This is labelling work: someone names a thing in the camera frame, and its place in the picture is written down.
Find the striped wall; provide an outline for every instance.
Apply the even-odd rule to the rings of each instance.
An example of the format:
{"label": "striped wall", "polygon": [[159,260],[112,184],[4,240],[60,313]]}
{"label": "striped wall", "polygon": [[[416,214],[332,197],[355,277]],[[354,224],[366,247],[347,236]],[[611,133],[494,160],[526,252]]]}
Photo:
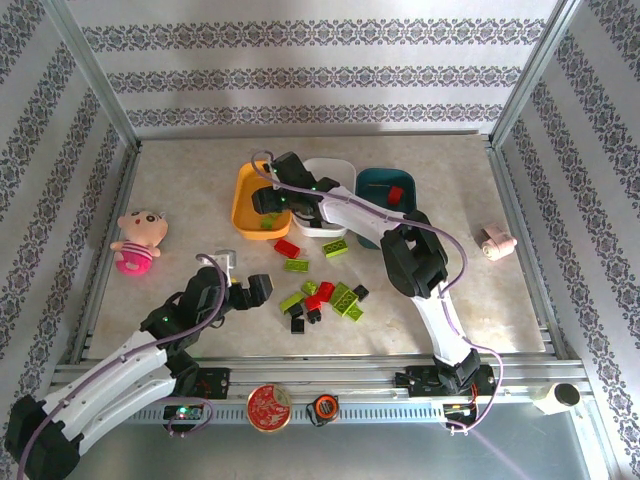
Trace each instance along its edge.
{"label": "striped wall", "polygon": [[[124,144],[39,2],[0,1],[0,435],[87,301]],[[0,478],[15,464],[0,446]]]}
{"label": "striped wall", "polygon": [[640,1],[585,1],[503,145],[624,478],[640,478]]}
{"label": "striped wall", "polygon": [[74,0],[142,138],[488,133],[555,0]]}

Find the yellow bowl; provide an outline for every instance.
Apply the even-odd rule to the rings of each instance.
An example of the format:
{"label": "yellow bowl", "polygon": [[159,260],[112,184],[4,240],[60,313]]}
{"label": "yellow bowl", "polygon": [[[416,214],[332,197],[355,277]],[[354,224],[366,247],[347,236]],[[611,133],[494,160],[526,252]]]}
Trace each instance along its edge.
{"label": "yellow bowl", "polygon": [[[265,161],[256,162],[263,168]],[[260,188],[269,187],[271,183],[254,172],[251,163],[246,163],[238,172],[236,193],[233,197],[231,223],[248,240],[272,240],[284,237],[289,233],[291,212],[285,212],[273,221],[271,230],[263,229],[260,224],[268,215],[260,215],[253,209],[251,195]]]}

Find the red block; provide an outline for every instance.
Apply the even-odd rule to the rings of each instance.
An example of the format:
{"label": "red block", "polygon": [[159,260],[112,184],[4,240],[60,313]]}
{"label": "red block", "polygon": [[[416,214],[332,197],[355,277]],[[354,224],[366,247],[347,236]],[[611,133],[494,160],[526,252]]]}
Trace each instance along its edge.
{"label": "red block", "polygon": [[400,199],[404,194],[404,190],[400,187],[391,187],[389,191],[389,196],[387,197],[387,203],[392,206],[396,206],[400,203]]}
{"label": "red block", "polygon": [[304,304],[307,307],[307,310],[311,311],[311,310],[319,310],[320,307],[322,306],[322,303],[320,302],[320,299],[318,298],[318,295],[311,295],[310,297],[307,297],[304,299]]}
{"label": "red block", "polygon": [[331,295],[333,294],[333,291],[335,289],[336,289],[336,286],[333,283],[322,282],[320,284],[320,288],[318,288],[318,291],[316,292],[315,296],[318,297],[318,299],[321,302],[327,303],[329,301],[329,299],[331,298]]}
{"label": "red block", "polygon": [[300,247],[296,247],[293,243],[287,242],[284,238],[278,240],[273,248],[285,257],[297,258],[298,255],[300,255]]}

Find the black block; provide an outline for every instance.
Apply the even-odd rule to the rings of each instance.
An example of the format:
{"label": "black block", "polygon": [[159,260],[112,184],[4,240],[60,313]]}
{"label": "black block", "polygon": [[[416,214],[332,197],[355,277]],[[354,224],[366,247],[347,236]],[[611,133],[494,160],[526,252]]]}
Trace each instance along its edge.
{"label": "black block", "polygon": [[313,325],[314,323],[322,320],[322,314],[319,309],[315,308],[307,312],[307,318],[309,319],[309,323]]}
{"label": "black block", "polygon": [[291,333],[292,334],[304,333],[304,318],[291,319]]}
{"label": "black block", "polygon": [[363,301],[369,295],[369,290],[364,288],[362,285],[358,285],[353,289],[353,293],[358,295],[358,300]]}
{"label": "black block", "polygon": [[291,308],[289,308],[289,310],[287,310],[287,312],[289,313],[289,315],[291,315],[291,318],[301,317],[304,313],[304,311],[302,310],[302,305],[300,305],[299,303],[293,305]]}

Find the green block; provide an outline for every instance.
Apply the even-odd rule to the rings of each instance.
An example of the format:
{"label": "green block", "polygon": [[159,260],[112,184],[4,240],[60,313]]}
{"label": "green block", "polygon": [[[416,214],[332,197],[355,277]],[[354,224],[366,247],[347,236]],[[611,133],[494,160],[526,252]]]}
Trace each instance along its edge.
{"label": "green block", "polygon": [[307,295],[311,296],[316,294],[316,292],[318,291],[318,286],[315,283],[313,283],[311,280],[307,280],[306,282],[304,282],[300,290],[302,290]]}
{"label": "green block", "polygon": [[358,304],[354,303],[351,305],[351,308],[347,310],[347,317],[352,319],[354,322],[357,322],[364,312],[360,310]]}
{"label": "green block", "polygon": [[351,290],[348,290],[347,293],[341,296],[340,300],[338,300],[333,306],[333,311],[341,317],[344,317],[357,300],[358,296]]}
{"label": "green block", "polygon": [[288,258],[284,262],[284,269],[287,272],[307,273],[309,271],[309,260]]}
{"label": "green block", "polygon": [[273,219],[265,217],[260,222],[260,228],[263,230],[271,230],[273,228]]}
{"label": "green block", "polygon": [[296,303],[300,303],[304,300],[304,295],[300,292],[296,292],[287,298],[284,302],[280,303],[280,311],[284,314],[287,313],[291,307],[293,307]]}
{"label": "green block", "polygon": [[347,250],[349,250],[349,247],[347,247],[347,242],[344,241],[344,238],[326,243],[322,246],[324,256],[327,258],[335,257],[341,253],[346,253]]}
{"label": "green block", "polygon": [[338,283],[338,285],[336,285],[335,290],[331,294],[331,298],[329,299],[329,303],[331,305],[335,305],[336,302],[338,300],[340,300],[340,297],[342,295],[344,295],[345,293],[347,293],[349,290],[350,290],[350,288],[347,287],[344,283],[342,283],[342,282]]}

